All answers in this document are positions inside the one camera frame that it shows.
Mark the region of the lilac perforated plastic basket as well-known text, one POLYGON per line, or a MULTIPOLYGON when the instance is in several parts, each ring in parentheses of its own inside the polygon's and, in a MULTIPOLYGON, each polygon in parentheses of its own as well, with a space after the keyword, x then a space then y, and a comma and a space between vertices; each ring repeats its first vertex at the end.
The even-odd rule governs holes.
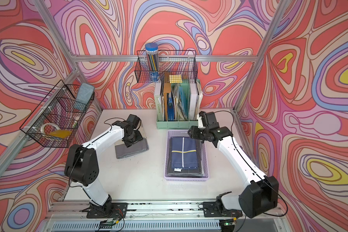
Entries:
POLYGON ((209 179, 206 146, 189 138, 186 130, 167 133, 164 178, 175 181, 206 181, 209 179))

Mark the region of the grey checked pillowcase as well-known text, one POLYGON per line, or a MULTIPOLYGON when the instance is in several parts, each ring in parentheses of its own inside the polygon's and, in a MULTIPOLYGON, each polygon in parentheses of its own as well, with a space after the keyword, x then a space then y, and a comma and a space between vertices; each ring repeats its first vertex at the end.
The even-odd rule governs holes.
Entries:
POLYGON ((180 178, 201 178, 203 176, 203 162, 202 162, 202 148, 199 141, 196 141, 197 145, 197 156, 198 156, 198 164, 199 167, 197 169, 192 170, 184 170, 184 169, 173 169, 171 167, 172 158, 171 158, 171 138, 169 139, 169 147, 168 147, 168 157, 166 164, 166 176, 167 177, 180 177, 180 178))

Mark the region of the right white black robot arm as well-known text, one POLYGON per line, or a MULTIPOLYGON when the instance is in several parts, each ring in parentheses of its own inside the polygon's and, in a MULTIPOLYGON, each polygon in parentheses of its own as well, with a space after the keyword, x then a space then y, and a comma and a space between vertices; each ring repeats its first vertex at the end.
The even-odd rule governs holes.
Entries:
POLYGON ((232 129, 221 127, 215 112, 201 111, 198 125, 188 130, 190 138, 211 142, 236 170, 237 179, 243 184, 241 193, 226 192, 218 195, 217 205, 222 210, 240 210, 254 218, 277 207, 279 182, 274 176, 266 176, 237 143, 232 129))

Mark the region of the navy cloth yellow stripe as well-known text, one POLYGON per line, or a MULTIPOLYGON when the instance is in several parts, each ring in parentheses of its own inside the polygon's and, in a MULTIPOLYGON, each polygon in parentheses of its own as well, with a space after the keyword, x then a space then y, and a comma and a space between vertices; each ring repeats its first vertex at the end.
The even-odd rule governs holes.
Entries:
POLYGON ((173 169, 192 170, 199 167, 196 141, 189 137, 172 137, 171 158, 173 169))

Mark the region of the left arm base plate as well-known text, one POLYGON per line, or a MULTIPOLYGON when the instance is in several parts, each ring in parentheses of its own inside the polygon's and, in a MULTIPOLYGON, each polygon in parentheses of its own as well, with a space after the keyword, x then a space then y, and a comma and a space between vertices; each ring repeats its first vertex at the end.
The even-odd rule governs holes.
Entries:
POLYGON ((127 206, 127 203, 107 202, 104 206, 90 203, 89 207, 81 212, 87 213, 87 218, 125 218, 127 206))

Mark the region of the beige grey striped cloth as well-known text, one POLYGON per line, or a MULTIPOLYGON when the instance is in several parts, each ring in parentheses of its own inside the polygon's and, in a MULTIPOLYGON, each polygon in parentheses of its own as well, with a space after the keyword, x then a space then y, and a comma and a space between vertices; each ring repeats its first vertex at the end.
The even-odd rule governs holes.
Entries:
POLYGON ((124 159, 149 150, 148 141, 146 138, 144 127, 142 126, 142 122, 140 122, 138 130, 141 133, 143 139, 133 144, 129 148, 125 146, 122 140, 119 140, 115 143, 115 152, 117 159, 124 159))

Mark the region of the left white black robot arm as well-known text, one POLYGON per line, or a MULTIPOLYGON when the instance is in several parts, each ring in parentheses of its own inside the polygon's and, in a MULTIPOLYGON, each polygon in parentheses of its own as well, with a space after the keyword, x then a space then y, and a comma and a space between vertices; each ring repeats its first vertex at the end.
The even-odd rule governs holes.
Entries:
POLYGON ((147 140, 139 131, 141 125, 141 119, 136 115, 130 114, 126 120, 116 118, 96 138, 81 145, 70 146, 64 174, 68 177, 69 184, 74 182, 76 187, 82 187, 92 205, 106 207, 110 199, 98 179, 98 156, 117 142, 121 143, 117 145, 116 153, 124 157, 148 150, 147 140))

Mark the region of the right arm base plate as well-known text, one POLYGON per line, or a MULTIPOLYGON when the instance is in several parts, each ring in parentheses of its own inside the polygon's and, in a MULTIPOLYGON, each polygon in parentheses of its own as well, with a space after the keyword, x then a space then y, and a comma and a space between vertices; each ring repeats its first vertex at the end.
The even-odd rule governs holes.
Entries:
POLYGON ((204 217, 206 218, 214 218, 214 217, 230 217, 230 218, 240 218, 242 217, 243 213, 241 210, 236 209, 226 209, 224 204, 221 201, 221 197, 223 197, 226 194, 231 193, 225 192, 216 197, 216 200, 213 202, 202 202, 199 204, 198 208, 203 210, 204 217))

